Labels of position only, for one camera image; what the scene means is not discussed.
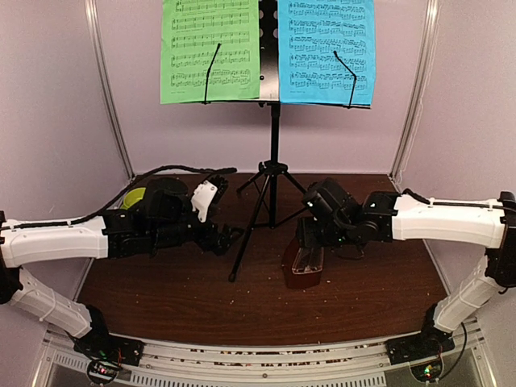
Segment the brown wooden metronome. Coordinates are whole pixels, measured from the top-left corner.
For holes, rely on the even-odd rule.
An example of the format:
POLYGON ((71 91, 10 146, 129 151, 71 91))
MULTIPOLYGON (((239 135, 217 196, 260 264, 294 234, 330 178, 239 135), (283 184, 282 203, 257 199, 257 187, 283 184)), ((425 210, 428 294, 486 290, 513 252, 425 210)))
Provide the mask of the brown wooden metronome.
POLYGON ((302 248, 292 239, 281 260, 288 289, 309 289, 319 285, 323 273, 324 248, 302 248))

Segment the blue sheet music page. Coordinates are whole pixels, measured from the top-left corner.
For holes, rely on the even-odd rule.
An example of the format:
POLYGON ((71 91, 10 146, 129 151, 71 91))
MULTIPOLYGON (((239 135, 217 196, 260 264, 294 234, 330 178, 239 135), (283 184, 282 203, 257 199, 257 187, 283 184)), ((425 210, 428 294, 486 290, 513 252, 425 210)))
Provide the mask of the blue sheet music page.
POLYGON ((277 3, 280 101, 369 108, 376 81, 373 1, 277 3))

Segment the green sheet music page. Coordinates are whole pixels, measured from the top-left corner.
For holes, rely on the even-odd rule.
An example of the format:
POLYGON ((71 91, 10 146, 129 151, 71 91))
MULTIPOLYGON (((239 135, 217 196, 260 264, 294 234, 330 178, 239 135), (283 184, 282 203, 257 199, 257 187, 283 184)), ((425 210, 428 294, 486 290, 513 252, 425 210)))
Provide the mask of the green sheet music page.
POLYGON ((162 104, 259 96, 258 1, 162 2, 162 104))

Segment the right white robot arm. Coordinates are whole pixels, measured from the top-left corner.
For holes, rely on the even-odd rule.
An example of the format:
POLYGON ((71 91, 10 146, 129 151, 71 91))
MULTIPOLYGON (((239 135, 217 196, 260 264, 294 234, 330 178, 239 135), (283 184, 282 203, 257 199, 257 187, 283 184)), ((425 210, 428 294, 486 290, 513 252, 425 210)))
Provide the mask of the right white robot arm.
POLYGON ((358 202, 337 181, 313 184, 302 203, 310 216, 299 219, 301 248, 362 249, 369 242, 431 239, 484 247, 472 273, 427 311, 414 350, 431 355, 495 293, 515 286, 515 196, 508 191, 484 201, 425 198, 411 189, 375 191, 358 202))

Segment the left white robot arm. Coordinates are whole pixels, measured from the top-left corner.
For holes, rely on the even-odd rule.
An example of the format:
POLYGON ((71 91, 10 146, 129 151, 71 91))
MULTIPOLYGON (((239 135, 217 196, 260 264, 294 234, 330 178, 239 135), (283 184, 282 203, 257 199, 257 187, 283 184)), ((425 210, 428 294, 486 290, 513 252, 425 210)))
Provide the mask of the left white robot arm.
POLYGON ((127 208, 108 206, 85 218, 21 222, 1 220, 1 302, 18 306, 54 324, 99 358, 111 356, 116 342, 102 312, 74 302, 43 285, 24 264, 75 258, 120 259, 193 242, 221 256, 243 229, 210 220, 210 210, 228 181, 215 175, 193 191, 174 177, 150 180, 142 198, 127 208))

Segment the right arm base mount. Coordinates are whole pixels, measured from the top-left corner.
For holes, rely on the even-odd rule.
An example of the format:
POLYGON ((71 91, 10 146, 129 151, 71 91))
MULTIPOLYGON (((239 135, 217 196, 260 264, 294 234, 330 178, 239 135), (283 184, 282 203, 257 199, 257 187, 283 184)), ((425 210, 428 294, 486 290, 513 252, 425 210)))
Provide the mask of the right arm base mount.
POLYGON ((427 384, 444 374, 443 354, 455 348, 453 339, 423 339, 420 334, 389 339, 385 345, 391 365, 407 363, 414 379, 427 384))

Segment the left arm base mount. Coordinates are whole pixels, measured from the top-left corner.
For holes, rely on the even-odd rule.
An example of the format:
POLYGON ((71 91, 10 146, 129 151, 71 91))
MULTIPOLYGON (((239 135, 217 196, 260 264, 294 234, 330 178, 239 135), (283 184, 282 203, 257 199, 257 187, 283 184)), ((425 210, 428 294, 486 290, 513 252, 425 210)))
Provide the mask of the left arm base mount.
POLYGON ((107 385, 113 382, 124 370, 124 365, 138 366, 144 351, 144 343, 111 335, 107 345, 94 346, 84 339, 69 336, 76 352, 89 359, 86 376, 94 385, 107 385))

